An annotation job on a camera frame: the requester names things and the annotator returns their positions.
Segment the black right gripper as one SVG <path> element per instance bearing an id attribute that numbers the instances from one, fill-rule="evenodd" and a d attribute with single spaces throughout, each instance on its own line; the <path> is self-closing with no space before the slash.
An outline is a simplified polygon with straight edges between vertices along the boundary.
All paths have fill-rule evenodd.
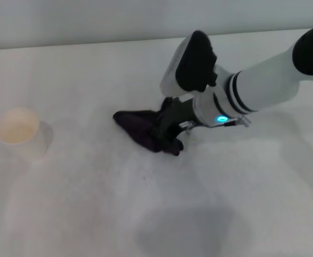
<path id="1" fill-rule="evenodd" d="M 178 97 L 165 97 L 159 110 L 158 125 L 150 131 L 156 143 L 171 143 L 182 132 L 179 125 L 186 121 L 194 121 L 197 117 L 193 110 L 193 99 L 182 102 Z"/>

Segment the purple rag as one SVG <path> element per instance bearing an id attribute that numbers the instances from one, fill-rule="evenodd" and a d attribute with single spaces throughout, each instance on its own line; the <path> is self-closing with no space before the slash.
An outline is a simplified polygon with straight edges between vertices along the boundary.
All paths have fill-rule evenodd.
<path id="1" fill-rule="evenodd" d="M 175 135 L 165 141 L 152 136 L 153 130 L 159 125 L 160 114 L 161 111 L 152 110 L 118 111 L 114 113 L 113 119 L 138 145 L 153 153 L 164 152 L 178 156 L 184 145 Z"/>

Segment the silver connector plug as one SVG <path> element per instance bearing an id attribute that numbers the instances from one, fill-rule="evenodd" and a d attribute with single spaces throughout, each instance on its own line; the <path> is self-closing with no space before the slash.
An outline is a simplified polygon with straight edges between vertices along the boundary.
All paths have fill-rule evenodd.
<path id="1" fill-rule="evenodd" d="M 196 123 L 194 121 L 186 121 L 179 125 L 182 132 L 185 132 L 186 136 L 190 136 L 192 133 L 192 130 L 196 127 Z"/>

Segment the white paper cup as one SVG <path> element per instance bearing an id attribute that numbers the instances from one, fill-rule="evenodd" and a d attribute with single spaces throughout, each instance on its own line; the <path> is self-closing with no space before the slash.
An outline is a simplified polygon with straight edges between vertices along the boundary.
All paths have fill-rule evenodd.
<path id="1" fill-rule="evenodd" d="M 0 143 L 25 161 L 43 158 L 53 137 L 52 127 L 31 109 L 14 108 L 0 116 Z"/>

